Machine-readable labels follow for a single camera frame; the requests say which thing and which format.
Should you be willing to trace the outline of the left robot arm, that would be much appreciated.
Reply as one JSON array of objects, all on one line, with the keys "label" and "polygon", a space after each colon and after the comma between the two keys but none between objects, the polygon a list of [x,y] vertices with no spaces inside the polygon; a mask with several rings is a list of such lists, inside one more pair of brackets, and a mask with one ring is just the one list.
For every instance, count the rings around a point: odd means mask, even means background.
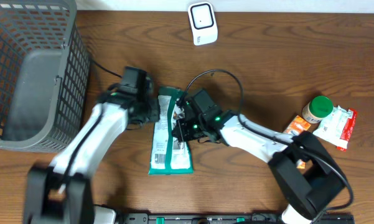
[{"label": "left robot arm", "polygon": [[97,99],[84,127],[49,165],[28,171],[22,221],[32,223],[121,223],[112,208],[95,205],[91,180],[106,152],[130,124],[159,121],[150,74],[125,67],[120,82]]}]

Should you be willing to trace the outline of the red coffee stick sachet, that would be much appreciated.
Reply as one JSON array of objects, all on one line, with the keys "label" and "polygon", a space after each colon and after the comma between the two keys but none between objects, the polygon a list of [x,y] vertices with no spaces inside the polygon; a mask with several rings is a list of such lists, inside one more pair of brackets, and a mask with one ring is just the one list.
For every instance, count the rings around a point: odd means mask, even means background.
[{"label": "red coffee stick sachet", "polygon": [[348,109],[348,119],[342,131],[339,145],[337,146],[338,150],[343,151],[343,152],[347,150],[348,142],[351,138],[353,129],[355,127],[357,115],[358,113],[355,109],[353,108]]}]

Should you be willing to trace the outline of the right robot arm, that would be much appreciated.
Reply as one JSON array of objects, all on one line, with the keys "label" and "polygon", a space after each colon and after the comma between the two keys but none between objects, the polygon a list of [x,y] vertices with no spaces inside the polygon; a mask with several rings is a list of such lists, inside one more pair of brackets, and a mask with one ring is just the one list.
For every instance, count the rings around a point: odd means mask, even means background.
[{"label": "right robot arm", "polygon": [[315,223],[347,186],[346,176],[310,132],[297,136],[260,126],[222,110],[204,89],[176,101],[183,116],[172,129],[181,142],[201,140],[240,148],[267,163],[288,207],[283,223]]}]

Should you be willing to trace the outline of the orange tissue pack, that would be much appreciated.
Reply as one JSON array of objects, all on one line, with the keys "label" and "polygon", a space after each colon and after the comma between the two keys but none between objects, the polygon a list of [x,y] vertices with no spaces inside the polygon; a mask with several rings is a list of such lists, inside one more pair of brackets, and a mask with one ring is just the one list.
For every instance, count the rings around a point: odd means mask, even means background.
[{"label": "orange tissue pack", "polygon": [[297,162],[296,162],[296,167],[298,169],[305,169],[306,168],[306,163],[304,161],[302,161],[301,159],[299,159]]},{"label": "orange tissue pack", "polygon": [[303,119],[299,115],[296,115],[294,119],[288,124],[283,133],[298,136],[303,131],[308,131],[310,127],[311,123],[308,123],[305,119]]}]

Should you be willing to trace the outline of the mint green wipes pack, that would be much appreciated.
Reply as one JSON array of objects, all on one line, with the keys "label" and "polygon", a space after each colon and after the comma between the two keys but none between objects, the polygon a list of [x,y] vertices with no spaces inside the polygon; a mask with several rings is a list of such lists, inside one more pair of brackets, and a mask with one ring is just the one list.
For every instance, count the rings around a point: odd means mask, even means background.
[{"label": "mint green wipes pack", "polygon": [[341,137],[348,119],[352,116],[352,110],[345,110],[340,106],[334,107],[331,114],[320,122],[313,134],[335,146],[346,148],[347,141]]}]

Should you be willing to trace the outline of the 3M comfort grip gloves pack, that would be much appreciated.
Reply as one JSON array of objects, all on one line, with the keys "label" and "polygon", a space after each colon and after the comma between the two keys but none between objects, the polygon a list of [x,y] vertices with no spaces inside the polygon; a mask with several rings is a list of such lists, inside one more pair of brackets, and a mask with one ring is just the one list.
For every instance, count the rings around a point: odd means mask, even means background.
[{"label": "3M comfort grip gloves pack", "polygon": [[194,172],[189,145],[172,136],[176,121],[184,112],[176,105],[183,91],[162,86],[159,88],[159,121],[154,125],[149,175],[182,175]]}]

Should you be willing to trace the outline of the green-lid seasoning jar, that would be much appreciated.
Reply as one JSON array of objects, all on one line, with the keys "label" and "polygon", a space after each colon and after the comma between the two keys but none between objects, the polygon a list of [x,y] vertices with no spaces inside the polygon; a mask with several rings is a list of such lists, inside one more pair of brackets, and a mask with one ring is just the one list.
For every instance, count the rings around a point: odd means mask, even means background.
[{"label": "green-lid seasoning jar", "polygon": [[311,124],[321,122],[333,111],[333,102],[326,96],[317,96],[302,109],[302,117]]}]

